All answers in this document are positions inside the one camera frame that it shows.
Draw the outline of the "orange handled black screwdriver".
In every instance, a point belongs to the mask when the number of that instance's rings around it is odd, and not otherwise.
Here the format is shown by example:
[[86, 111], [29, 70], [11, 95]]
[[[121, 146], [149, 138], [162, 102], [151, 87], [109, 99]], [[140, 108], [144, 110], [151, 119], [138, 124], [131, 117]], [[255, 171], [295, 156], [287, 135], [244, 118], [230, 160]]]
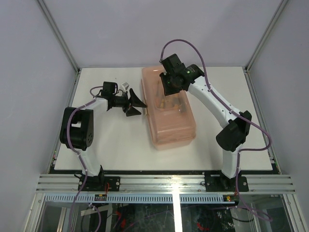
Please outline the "orange handled black screwdriver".
[[173, 109], [174, 110], [182, 110], [183, 100], [181, 97], [173, 98]]

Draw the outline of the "black yellow screwdriver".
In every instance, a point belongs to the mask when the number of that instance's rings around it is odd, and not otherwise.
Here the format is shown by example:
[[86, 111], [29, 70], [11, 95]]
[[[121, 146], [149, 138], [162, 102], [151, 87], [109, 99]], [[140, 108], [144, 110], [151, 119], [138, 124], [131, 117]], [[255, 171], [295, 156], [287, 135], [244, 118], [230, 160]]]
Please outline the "black yellow screwdriver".
[[160, 109], [165, 109], [166, 106], [167, 106], [167, 100], [166, 100], [166, 98], [165, 98], [165, 96], [164, 96], [164, 97], [162, 97], [161, 100], [160, 100], [159, 108], [160, 108]]

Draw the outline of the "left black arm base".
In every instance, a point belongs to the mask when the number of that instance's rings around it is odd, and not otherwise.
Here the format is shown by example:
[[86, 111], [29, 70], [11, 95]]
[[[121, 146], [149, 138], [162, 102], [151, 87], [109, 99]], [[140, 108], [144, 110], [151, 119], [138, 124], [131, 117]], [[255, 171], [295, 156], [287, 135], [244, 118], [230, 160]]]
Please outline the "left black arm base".
[[78, 190], [81, 189], [82, 191], [100, 191], [108, 193], [119, 191], [120, 188], [121, 178], [119, 176], [106, 176], [102, 168], [97, 176], [88, 176], [83, 187], [85, 174], [75, 173], [74, 177], [79, 179]]

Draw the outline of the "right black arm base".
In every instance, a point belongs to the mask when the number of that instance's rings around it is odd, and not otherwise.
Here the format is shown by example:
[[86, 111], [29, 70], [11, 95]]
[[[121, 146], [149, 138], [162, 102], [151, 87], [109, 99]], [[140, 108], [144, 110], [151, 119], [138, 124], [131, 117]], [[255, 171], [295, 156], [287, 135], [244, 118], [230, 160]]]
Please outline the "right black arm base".
[[[236, 192], [236, 177], [228, 178], [221, 171], [205, 171], [204, 182], [207, 192]], [[247, 178], [238, 174], [238, 189], [248, 192]]]

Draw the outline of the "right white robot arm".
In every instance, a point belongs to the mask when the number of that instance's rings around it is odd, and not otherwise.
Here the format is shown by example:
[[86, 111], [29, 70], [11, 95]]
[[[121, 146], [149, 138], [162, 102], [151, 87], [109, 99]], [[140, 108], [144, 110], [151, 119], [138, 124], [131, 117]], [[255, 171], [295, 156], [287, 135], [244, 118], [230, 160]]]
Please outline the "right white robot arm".
[[188, 91], [200, 100], [217, 119], [222, 130], [216, 135], [216, 142], [223, 150], [222, 176], [220, 185], [224, 190], [237, 186], [237, 152], [243, 147], [249, 134], [252, 115], [249, 111], [241, 112], [224, 99], [210, 83], [206, 81], [206, 69], [192, 64], [185, 66], [173, 54], [160, 60], [164, 71], [160, 74], [164, 95]]

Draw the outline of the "pink plastic tool box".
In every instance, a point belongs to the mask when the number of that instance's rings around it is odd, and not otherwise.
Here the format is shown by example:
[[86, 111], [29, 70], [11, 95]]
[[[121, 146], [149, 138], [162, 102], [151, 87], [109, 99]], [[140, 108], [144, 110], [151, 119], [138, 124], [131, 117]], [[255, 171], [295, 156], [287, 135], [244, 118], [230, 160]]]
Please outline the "pink plastic tool box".
[[[164, 95], [160, 74], [162, 66], [142, 68], [141, 86], [143, 101], [147, 105], [145, 114], [152, 143], [157, 150], [166, 150], [189, 145], [196, 137], [196, 122], [185, 91]], [[162, 97], [166, 98], [165, 109], [159, 108]], [[173, 109], [173, 98], [181, 97], [182, 110]]]

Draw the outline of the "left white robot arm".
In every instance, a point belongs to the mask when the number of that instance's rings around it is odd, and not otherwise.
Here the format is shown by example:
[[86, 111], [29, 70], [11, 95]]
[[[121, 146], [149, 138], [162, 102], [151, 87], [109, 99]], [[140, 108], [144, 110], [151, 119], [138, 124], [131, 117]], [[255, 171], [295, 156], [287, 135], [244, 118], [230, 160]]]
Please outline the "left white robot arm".
[[90, 89], [92, 100], [80, 107], [64, 110], [60, 129], [60, 142], [70, 149], [82, 166], [80, 181], [89, 183], [94, 190], [105, 187], [102, 165], [90, 148], [95, 137], [95, 122], [112, 108], [121, 108], [126, 116], [139, 116], [137, 108], [146, 108], [133, 89], [119, 89], [115, 82], [104, 82]]

